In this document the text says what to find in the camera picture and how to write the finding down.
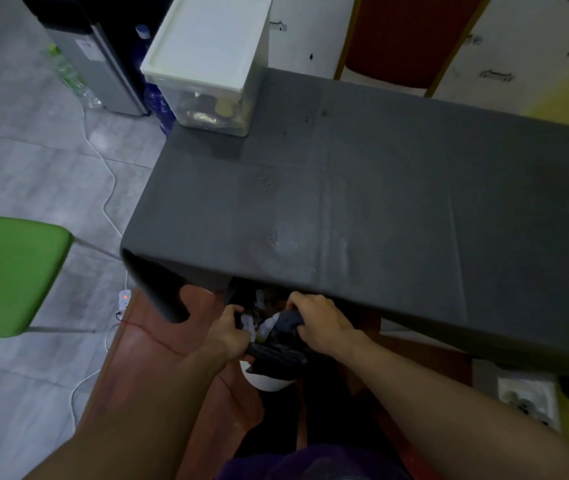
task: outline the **person's left hand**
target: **person's left hand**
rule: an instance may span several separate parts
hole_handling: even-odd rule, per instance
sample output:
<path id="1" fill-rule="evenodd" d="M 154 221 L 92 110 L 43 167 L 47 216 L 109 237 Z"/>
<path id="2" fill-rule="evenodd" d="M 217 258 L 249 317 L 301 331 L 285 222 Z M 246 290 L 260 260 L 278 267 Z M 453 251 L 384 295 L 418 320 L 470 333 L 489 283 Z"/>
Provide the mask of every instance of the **person's left hand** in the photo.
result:
<path id="1" fill-rule="evenodd" d="M 227 305 L 225 311 L 209 329 L 205 346 L 222 347 L 226 362 L 239 358 L 244 355 L 251 336 L 246 330 L 238 330 L 236 328 L 235 312 L 243 312 L 244 308 L 240 305 Z"/>

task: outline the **wooden trim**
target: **wooden trim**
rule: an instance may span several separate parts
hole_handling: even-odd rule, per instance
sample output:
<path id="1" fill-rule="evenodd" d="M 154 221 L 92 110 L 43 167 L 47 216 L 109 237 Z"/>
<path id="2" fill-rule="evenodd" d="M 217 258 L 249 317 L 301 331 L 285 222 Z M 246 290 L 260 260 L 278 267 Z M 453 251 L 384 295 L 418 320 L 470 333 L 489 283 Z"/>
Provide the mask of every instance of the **wooden trim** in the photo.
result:
<path id="1" fill-rule="evenodd" d="M 142 291 L 139 288 L 135 288 L 134 291 L 131 293 L 131 299 L 129 300 L 129 306 L 127 306 L 127 309 L 125 310 L 125 314 L 123 315 L 123 320 L 120 322 L 120 325 L 118 325 L 118 330 L 116 331 L 116 334 L 114 335 L 114 339 L 111 342 L 111 345 L 109 346 L 109 352 L 107 352 L 107 356 L 105 357 L 105 361 L 102 364 L 102 368 L 100 369 L 100 373 L 98 374 L 98 379 L 96 380 L 96 383 L 93 386 L 93 389 L 91 390 L 91 395 L 89 396 L 89 400 L 87 401 L 87 405 L 85 406 L 84 411 L 82 412 L 82 416 L 81 416 L 81 420 L 78 421 L 78 427 L 76 428 L 76 431 L 79 431 L 84 423 L 87 421 L 87 417 L 89 415 L 89 412 L 91 411 L 93 404 L 96 400 L 96 396 L 97 396 L 97 391 L 100 390 L 102 383 L 105 381 L 105 376 L 107 375 L 108 371 L 109 371 L 109 365 L 111 364 L 111 362 L 114 359 L 114 355 L 116 354 L 116 350 L 118 350 L 118 345 L 120 345 L 120 340 L 122 339 L 122 336 L 125 332 L 125 329 L 127 328 L 127 322 L 129 321 L 129 315 L 131 313 L 133 313 L 133 309 L 136 306 L 136 301 L 139 297 L 139 295 L 142 293 Z"/>
<path id="2" fill-rule="evenodd" d="M 358 14 L 360 13 L 361 2 L 362 0 L 353 0 L 353 8 L 351 10 L 351 17 L 349 18 L 349 27 L 346 30 L 346 36 L 344 37 L 344 45 L 342 46 L 342 52 L 340 52 L 340 58 L 337 60 L 336 73 L 333 76 L 334 80 L 340 80 L 340 77 L 342 77 L 344 63 L 346 62 L 346 55 L 349 53 L 349 45 L 351 45 L 351 39 L 353 38 L 353 32 L 355 31 L 355 23 L 357 22 Z"/>
<path id="3" fill-rule="evenodd" d="M 491 0 L 480 0 L 480 3 L 478 3 L 478 6 L 476 6 L 475 11 L 471 15 L 471 18 L 469 19 L 467 24 L 464 26 L 464 30 L 462 31 L 462 34 L 460 35 L 460 38 L 458 39 L 457 43 L 453 47 L 453 50 L 451 51 L 449 56 L 444 61 L 444 64 L 440 68 L 440 71 L 435 76 L 435 79 L 433 80 L 433 82 L 431 83 L 429 88 L 424 93 L 425 98 L 433 97 L 433 94 L 435 94 L 435 90 L 440 85 L 440 81 L 444 77 L 444 74 L 446 73 L 446 71 L 449 69 L 449 65 L 451 65 L 451 62 L 453 62 L 454 57 L 458 54 L 460 47 L 462 47 L 462 44 L 464 43 L 464 41 L 467 39 L 467 37 L 469 36 L 471 31 L 473 30 L 473 27 L 475 27 L 476 23 L 478 23 L 480 16 L 484 13 L 484 10 L 486 10 L 490 1 Z"/>

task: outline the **chair seat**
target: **chair seat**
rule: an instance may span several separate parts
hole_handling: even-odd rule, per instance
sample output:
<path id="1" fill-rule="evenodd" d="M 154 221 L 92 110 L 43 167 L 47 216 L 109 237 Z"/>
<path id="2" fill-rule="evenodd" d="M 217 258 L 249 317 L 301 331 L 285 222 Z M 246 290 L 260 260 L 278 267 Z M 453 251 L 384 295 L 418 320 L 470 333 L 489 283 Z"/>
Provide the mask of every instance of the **chair seat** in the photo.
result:
<path id="1" fill-rule="evenodd" d="M 64 227 L 0 217 L 0 337 L 29 326 L 72 243 Z"/>

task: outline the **blue plastic bottle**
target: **blue plastic bottle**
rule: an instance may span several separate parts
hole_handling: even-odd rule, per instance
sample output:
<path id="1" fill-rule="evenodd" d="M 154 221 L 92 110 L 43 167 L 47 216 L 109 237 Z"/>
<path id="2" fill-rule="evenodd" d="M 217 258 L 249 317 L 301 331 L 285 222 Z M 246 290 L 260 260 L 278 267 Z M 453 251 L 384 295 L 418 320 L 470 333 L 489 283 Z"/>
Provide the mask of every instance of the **blue plastic bottle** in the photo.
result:
<path id="1" fill-rule="evenodd" d="M 143 95 L 143 99 L 147 107 L 160 121 L 162 132 L 165 136 L 168 136 L 171 128 L 173 128 L 173 123 L 176 121 L 176 116 L 173 114 L 173 111 L 171 111 L 159 87 L 150 82 L 146 82 L 145 76 L 140 71 L 140 66 L 143 64 L 143 60 L 145 60 L 147 50 L 149 50 L 152 44 L 152 35 L 147 25 L 136 25 L 136 33 L 138 37 L 140 37 L 140 40 L 132 51 L 132 61 L 134 62 L 136 71 L 138 71 L 140 77 L 142 77 L 145 82 L 145 94 Z"/>

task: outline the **leg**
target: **leg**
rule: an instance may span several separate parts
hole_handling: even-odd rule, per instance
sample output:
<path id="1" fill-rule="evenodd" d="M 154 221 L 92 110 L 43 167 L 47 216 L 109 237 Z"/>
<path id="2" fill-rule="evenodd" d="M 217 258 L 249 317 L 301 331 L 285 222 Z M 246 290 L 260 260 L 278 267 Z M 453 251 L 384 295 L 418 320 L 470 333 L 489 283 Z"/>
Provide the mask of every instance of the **leg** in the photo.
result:
<path id="1" fill-rule="evenodd" d="M 262 422 L 250 429 L 233 458 L 257 454 L 289 454 L 295 451 L 298 436 L 300 406 L 295 387 L 290 385 L 278 392 L 260 392 L 265 409 Z"/>
<path id="2" fill-rule="evenodd" d="M 96 333 L 96 330 L 86 330 L 84 328 L 65 328 L 65 327 L 48 327 L 48 326 L 30 326 L 26 331 L 40 333 Z"/>
<path id="3" fill-rule="evenodd" d="M 309 364 L 309 373 L 303 380 L 309 445 L 360 447 L 402 465 L 377 421 L 359 406 L 349 392 L 334 360 L 321 358 Z"/>
<path id="4" fill-rule="evenodd" d="M 99 248 L 99 247 L 97 247 L 97 246 L 94 246 L 92 243 L 87 242 L 87 241 L 81 239 L 80 237 L 73 236 L 73 241 L 74 241 L 76 244 L 82 246 L 83 248 L 93 249 L 94 251 L 97 251 L 97 252 L 99 252 L 99 253 L 101 253 L 101 254 L 104 254 L 105 256 L 109 256 L 110 258 L 113 258 L 113 259 L 118 260 L 118 261 L 121 261 L 121 260 L 122 260 L 122 259 L 120 259 L 120 256 L 117 256 L 117 255 L 115 255 L 115 254 L 113 254 L 113 253 L 110 253 L 109 251 L 106 251 L 106 250 L 104 250 L 104 249 L 102 249 L 102 248 Z"/>

